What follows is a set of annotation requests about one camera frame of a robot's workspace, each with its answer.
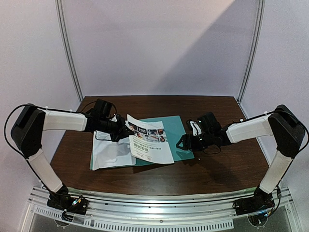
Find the teal plastic folder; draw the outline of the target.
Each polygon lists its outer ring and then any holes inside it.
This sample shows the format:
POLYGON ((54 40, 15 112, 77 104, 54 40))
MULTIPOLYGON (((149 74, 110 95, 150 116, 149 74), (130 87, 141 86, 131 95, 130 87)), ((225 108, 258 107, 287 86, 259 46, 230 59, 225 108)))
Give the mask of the teal plastic folder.
MULTIPOLYGON (((162 121, 164 128, 167 130, 167 138, 172 152, 174 161, 189 160, 194 158, 192 151, 183 151, 176 147, 180 137, 185 134, 185 130, 180 116, 166 116, 142 119, 143 122, 162 121)), ((143 161, 136 158, 136 164, 133 167, 151 165, 151 162, 143 161)))

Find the colour printed brochure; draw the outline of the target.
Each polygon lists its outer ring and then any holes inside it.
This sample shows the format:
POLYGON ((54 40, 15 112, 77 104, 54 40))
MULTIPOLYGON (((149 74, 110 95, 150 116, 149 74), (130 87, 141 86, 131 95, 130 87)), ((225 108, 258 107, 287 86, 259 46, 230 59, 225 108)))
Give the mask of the colour printed brochure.
POLYGON ((174 159, 162 121, 143 122, 127 115, 127 123, 133 131, 129 136, 131 155, 154 164, 173 164, 174 159))

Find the white text paper sheet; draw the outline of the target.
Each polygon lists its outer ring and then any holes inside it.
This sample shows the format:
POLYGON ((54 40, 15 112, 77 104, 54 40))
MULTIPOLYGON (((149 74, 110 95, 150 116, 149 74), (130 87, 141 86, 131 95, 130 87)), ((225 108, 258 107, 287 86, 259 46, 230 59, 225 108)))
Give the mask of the white text paper sheet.
POLYGON ((94 132, 90 170, 134 166, 136 158, 131 155, 129 138, 112 142, 108 133, 94 132))

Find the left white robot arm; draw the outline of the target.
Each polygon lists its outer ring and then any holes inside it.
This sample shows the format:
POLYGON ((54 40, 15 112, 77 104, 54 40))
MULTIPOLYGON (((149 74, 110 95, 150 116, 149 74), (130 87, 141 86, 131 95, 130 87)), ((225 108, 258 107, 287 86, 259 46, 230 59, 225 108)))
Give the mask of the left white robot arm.
POLYGON ((20 113, 12 125, 10 136, 37 178, 50 193, 55 193, 52 199, 60 209, 69 209, 72 200, 60 191, 65 185, 51 166, 53 156, 48 154, 51 145, 45 143, 52 135, 62 138, 67 131, 100 131, 108 134, 111 142, 134 135, 121 115, 111 114, 112 108, 114 104, 106 101, 96 102, 86 112, 40 107, 31 103, 16 107, 20 113))

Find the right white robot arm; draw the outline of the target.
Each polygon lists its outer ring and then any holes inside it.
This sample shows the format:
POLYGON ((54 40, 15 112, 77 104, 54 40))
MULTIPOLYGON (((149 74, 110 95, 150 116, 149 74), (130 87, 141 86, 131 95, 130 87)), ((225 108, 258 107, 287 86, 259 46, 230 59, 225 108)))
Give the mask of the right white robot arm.
POLYGON ((262 192, 252 197, 249 203, 254 211, 267 205, 266 194, 270 194, 280 183, 292 161, 304 149, 303 140, 309 134, 304 124, 284 104, 226 126, 222 126, 212 112, 197 120, 190 119, 186 124, 191 132, 182 135, 176 143, 176 147, 184 151, 202 151, 211 145, 222 147, 249 139, 272 138, 275 154, 258 186, 262 192))

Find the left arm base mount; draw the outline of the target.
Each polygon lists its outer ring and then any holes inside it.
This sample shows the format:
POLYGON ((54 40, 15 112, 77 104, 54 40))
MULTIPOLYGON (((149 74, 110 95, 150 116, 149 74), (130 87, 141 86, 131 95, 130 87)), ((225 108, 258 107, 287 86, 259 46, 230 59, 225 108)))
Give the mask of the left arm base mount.
POLYGON ((47 206, 69 213, 85 215, 89 206, 89 200, 83 196, 72 197, 66 194, 50 195, 47 206))

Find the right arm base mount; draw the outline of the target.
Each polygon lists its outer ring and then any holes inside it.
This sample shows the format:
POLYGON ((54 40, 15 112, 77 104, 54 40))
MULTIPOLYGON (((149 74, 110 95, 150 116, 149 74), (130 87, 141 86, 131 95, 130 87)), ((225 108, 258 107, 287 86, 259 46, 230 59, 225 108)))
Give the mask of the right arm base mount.
POLYGON ((254 193, 252 197, 240 198, 233 201, 232 208, 238 215, 250 214, 265 211, 265 217, 270 217, 278 209, 281 202, 281 193, 277 194, 278 203, 275 205, 271 193, 254 193))

